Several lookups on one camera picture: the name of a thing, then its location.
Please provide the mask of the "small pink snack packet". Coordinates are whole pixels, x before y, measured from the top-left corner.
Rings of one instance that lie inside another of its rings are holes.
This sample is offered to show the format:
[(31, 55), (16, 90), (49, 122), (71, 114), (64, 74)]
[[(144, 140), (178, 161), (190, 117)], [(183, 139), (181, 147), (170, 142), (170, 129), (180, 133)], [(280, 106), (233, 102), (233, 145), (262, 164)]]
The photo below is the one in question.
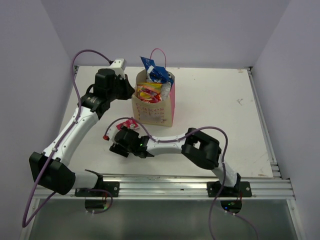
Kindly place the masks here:
[(139, 125), (134, 119), (127, 119), (117, 124), (116, 127), (118, 130), (120, 130), (122, 127), (126, 127), (131, 130), (137, 130), (139, 128)]

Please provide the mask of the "Fox's fruit candy bag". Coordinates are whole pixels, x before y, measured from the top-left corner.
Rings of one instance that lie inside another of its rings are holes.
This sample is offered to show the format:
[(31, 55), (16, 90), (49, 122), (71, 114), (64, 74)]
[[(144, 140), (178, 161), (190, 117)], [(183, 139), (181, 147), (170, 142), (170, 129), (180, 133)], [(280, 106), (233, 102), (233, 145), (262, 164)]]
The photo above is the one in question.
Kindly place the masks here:
[(156, 104), (167, 99), (171, 83), (141, 82), (137, 84), (137, 97), (143, 102)]

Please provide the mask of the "beige Cakes paper bag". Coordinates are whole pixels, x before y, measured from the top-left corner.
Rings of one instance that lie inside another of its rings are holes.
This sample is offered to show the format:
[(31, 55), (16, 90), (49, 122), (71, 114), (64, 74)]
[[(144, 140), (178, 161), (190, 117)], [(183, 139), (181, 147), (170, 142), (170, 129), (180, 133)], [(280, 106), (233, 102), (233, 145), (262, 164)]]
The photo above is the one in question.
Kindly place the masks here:
[(147, 71), (140, 71), (135, 79), (135, 93), (132, 95), (132, 110), (134, 118), (141, 121), (143, 124), (157, 125), (163, 127), (172, 127), (176, 108), (176, 85), (175, 76), (169, 72), (174, 83), (171, 84), (171, 90), (166, 100), (158, 103), (143, 102), (137, 97), (137, 84), (152, 81), (147, 77)]

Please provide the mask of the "blue chips bag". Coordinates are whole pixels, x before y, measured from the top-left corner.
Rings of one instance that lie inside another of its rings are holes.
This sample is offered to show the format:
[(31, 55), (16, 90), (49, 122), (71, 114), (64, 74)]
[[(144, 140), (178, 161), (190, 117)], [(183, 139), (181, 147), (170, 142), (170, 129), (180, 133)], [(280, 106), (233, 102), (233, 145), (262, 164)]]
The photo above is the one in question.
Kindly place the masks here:
[(165, 67), (156, 65), (153, 59), (147, 57), (141, 56), (140, 59), (146, 70), (147, 78), (153, 83), (170, 83), (171, 85), (174, 83), (173, 78), (169, 75)]

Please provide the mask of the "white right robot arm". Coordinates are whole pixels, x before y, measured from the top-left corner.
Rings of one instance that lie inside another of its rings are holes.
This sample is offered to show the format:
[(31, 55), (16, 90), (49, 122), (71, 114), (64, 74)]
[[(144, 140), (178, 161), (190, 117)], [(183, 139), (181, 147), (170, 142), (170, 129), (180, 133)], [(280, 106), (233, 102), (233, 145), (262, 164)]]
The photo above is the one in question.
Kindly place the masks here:
[[(202, 132), (205, 129), (220, 131), (225, 137), (224, 149), (214, 137)], [(228, 136), (218, 127), (189, 128), (187, 133), (156, 137), (149, 133), (140, 136), (138, 132), (125, 126), (121, 128), (109, 126), (104, 139), (112, 141), (109, 150), (113, 153), (128, 157), (133, 154), (145, 159), (165, 154), (181, 154), (197, 167), (212, 171), (223, 186), (227, 196), (235, 196), (241, 190), (241, 176), (225, 161), (228, 148)]]

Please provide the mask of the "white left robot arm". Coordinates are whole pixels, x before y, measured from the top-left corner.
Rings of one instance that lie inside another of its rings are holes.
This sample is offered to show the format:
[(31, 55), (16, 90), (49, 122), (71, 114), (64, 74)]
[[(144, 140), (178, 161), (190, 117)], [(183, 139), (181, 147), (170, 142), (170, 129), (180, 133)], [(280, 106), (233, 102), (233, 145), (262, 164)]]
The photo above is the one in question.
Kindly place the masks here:
[(97, 172), (69, 169), (71, 158), (89, 130), (102, 118), (114, 100), (128, 100), (135, 92), (120, 67), (101, 68), (94, 83), (78, 97), (75, 112), (58, 137), (41, 153), (29, 157), (35, 185), (60, 195), (72, 189), (86, 189), (92, 196), (103, 193), (103, 177)]

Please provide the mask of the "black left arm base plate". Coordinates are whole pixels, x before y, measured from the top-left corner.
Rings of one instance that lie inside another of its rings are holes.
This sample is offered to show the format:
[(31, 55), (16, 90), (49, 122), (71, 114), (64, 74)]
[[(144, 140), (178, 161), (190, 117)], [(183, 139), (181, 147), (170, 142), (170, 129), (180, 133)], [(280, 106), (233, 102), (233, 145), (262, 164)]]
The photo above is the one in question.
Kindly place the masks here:
[(75, 190), (76, 197), (98, 198), (98, 197), (113, 197), (119, 195), (120, 183), (118, 181), (103, 181), (94, 188), (78, 188)]

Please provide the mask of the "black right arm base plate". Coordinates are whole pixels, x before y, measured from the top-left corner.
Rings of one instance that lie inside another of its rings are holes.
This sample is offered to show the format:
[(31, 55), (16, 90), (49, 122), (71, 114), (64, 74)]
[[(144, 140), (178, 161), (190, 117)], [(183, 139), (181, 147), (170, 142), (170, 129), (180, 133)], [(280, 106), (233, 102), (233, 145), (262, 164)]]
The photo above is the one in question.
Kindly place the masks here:
[[(219, 181), (209, 181), (206, 183), (206, 190), (208, 197), (214, 198), (219, 193), (221, 189), (221, 183)], [(248, 181), (240, 181), (234, 187), (226, 187), (224, 186), (222, 191), (218, 194), (218, 197), (222, 198), (236, 198), (236, 197), (244, 197), (250, 198), (252, 197), (251, 185)]]

